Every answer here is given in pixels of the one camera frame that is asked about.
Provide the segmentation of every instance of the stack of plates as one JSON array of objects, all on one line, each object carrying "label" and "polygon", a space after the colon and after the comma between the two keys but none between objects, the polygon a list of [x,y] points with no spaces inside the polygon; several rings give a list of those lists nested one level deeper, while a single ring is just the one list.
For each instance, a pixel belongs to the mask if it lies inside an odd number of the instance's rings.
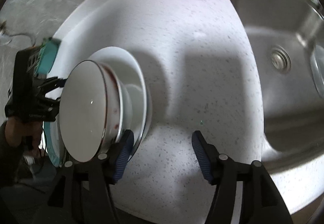
[{"label": "stack of plates", "polygon": [[[88,59],[109,65],[128,91],[132,103],[132,121],[127,129],[134,133],[134,146],[129,157],[131,159],[141,141],[145,138],[152,119],[152,100],[145,85],[143,72],[134,56],[118,47],[103,48]],[[71,141],[71,138],[75,138],[76,144],[79,141],[77,135],[63,135],[62,138],[58,121],[57,117],[56,122],[44,125],[47,136],[47,151],[49,158],[56,167],[64,163],[64,140],[68,137],[69,141]]]}]

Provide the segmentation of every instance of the white bowl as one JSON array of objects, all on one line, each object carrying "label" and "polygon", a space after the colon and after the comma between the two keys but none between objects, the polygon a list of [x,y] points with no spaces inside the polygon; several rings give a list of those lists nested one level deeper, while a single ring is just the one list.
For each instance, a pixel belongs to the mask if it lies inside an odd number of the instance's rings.
[{"label": "white bowl", "polygon": [[123,95],[127,98],[127,91],[108,65],[86,60],[72,70],[61,95],[59,124],[74,159],[87,162],[116,141],[127,104]]},{"label": "white bowl", "polygon": [[152,118],[152,103],[150,97],[148,98],[141,67],[131,53],[119,47],[103,48],[92,54],[89,59],[109,64],[129,93],[133,110],[130,130],[134,133],[131,158],[145,138]]}]

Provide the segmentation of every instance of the white plate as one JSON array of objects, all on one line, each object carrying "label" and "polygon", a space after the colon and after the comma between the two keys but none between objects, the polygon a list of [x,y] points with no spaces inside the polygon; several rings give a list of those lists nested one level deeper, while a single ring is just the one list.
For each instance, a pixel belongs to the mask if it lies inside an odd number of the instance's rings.
[{"label": "white plate", "polygon": [[133,107],[132,123],[129,129],[134,133],[131,158],[145,138],[151,123],[151,118],[146,118],[148,97],[143,72],[134,56],[118,47],[98,50],[89,59],[109,64],[129,93]]},{"label": "white plate", "polygon": [[[59,167],[64,162],[65,157],[65,146],[62,140],[62,136],[60,133],[59,123],[58,123],[59,115],[56,117],[56,121],[44,122],[44,131],[46,133],[46,151],[48,156],[55,167]],[[45,149],[45,139],[43,140],[42,148]]]},{"label": "white plate", "polygon": [[78,64],[66,80],[59,125],[64,145],[87,162],[115,139],[120,123],[117,82],[93,61]]}]

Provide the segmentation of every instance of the white speckled countertop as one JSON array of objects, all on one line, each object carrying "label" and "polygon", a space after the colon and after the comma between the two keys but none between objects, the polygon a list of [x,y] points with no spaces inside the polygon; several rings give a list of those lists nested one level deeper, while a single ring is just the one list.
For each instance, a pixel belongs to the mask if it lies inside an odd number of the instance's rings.
[{"label": "white speckled countertop", "polygon": [[62,43],[50,76],[67,77],[106,46],[129,50],[143,69],[152,124],[111,187],[122,210],[154,223],[204,222],[215,187],[193,152],[195,130],[236,161],[261,158],[260,81],[230,0],[86,0],[55,38]]}]

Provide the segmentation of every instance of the screw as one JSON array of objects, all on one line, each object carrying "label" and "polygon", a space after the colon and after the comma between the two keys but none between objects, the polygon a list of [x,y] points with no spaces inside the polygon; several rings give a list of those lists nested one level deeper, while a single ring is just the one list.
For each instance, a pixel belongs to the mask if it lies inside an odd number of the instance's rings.
[{"label": "screw", "polygon": [[225,161],[228,159],[228,156],[226,154],[220,154],[218,158]]},{"label": "screw", "polygon": [[107,158],[107,154],[106,153],[101,153],[101,154],[98,155],[98,159],[99,160],[104,160],[106,158]]},{"label": "screw", "polygon": [[72,165],[73,165],[72,161],[66,161],[65,164],[64,164],[65,167],[70,167]]}]

